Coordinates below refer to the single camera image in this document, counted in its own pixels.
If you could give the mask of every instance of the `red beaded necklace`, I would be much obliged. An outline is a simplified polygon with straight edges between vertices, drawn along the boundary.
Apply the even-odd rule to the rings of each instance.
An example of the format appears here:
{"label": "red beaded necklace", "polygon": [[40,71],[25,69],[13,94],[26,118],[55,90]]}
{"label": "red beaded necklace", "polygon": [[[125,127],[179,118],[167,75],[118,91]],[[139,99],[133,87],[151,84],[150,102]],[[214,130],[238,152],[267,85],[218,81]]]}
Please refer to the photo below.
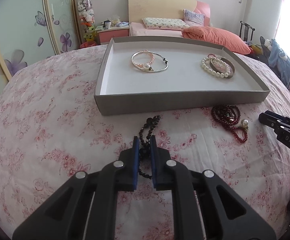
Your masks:
{"label": "red beaded necklace", "polygon": [[[241,126],[231,127],[232,125],[238,124],[241,116],[237,106],[214,106],[212,108],[212,116],[216,122],[220,123],[225,128],[225,130],[230,131],[240,143],[245,143],[247,141],[247,128]],[[238,136],[236,130],[243,131],[243,139]]]}

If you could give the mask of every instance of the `white tray bottom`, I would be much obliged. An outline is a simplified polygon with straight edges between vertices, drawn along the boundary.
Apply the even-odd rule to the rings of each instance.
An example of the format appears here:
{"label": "white tray bottom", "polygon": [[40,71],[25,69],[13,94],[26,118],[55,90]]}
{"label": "white tray bottom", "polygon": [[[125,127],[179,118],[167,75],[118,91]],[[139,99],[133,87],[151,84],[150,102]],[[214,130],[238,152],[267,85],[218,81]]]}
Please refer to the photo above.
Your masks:
{"label": "white tray bottom", "polygon": [[[168,69],[145,73],[131,63],[131,56],[141,50],[156,52],[168,60]],[[231,79],[216,78],[200,67],[209,53],[230,60],[236,73]],[[135,62],[145,63],[150,56],[137,55]],[[154,69],[165,67],[155,55]],[[169,91],[263,91],[258,83],[225,51],[194,44],[139,41],[114,43],[107,60],[101,95],[133,94]]]}

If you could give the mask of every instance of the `floral bedsheet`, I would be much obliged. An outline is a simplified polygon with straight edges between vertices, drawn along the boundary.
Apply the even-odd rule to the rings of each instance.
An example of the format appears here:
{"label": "floral bedsheet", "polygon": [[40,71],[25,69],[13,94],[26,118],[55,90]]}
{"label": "floral bedsheet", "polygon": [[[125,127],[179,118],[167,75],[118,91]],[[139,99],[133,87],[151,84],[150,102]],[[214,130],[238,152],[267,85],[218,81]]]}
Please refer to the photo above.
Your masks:
{"label": "floral bedsheet", "polygon": [[[11,236],[77,171],[99,171],[131,147],[154,113],[101,116],[96,78],[106,46],[71,51],[19,71],[0,96],[0,226]],[[266,100],[239,105],[249,120],[244,144],[217,124],[211,108],[164,111],[154,130],[159,147],[189,169],[214,170],[281,235],[287,227],[290,150],[258,122],[265,110],[290,115],[290,93],[263,63],[240,56],[269,86]],[[149,164],[141,167],[149,171]],[[169,191],[139,178],[118,196],[116,240],[172,240]]]}

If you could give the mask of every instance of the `metal screw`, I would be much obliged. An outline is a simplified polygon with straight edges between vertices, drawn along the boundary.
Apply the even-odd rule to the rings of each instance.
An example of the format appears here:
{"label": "metal screw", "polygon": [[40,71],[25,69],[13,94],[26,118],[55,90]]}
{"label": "metal screw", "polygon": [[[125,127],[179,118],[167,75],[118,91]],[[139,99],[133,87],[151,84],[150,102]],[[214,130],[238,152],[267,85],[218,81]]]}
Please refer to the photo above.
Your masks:
{"label": "metal screw", "polygon": [[83,178],[85,178],[85,177],[86,177],[86,173],[83,172],[83,171],[78,171],[78,172],[76,173],[76,178],[77,178],[77,179],[83,179]]}
{"label": "metal screw", "polygon": [[114,166],[116,168],[120,168],[120,167],[124,166],[124,163],[122,161],[115,161],[114,162]]}
{"label": "metal screw", "polygon": [[167,164],[168,166],[170,166],[170,167],[173,167],[173,166],[176,166],[176,161],[174,161],[174,160],[168,160],[168,161],[166,162],[166,164]]}
{"label": "metal screw", "polygon": [[208,178],[214,177],[214,172],[211,170],[204,171],[204,175]]}

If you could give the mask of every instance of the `headboard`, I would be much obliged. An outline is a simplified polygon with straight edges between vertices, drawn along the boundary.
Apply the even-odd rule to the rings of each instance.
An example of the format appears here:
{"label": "headboard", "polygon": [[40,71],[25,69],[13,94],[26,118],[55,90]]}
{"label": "headboard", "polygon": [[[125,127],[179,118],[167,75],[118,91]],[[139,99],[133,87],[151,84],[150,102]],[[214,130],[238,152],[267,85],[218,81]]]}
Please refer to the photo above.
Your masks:
{"label": "headboard", "polygon": [[209,25],[211,12],[207,3],[196,0],[128,0],[130,23],[142,23],[145,17],[183,19],[184,9],[205,14],[204,26]]}

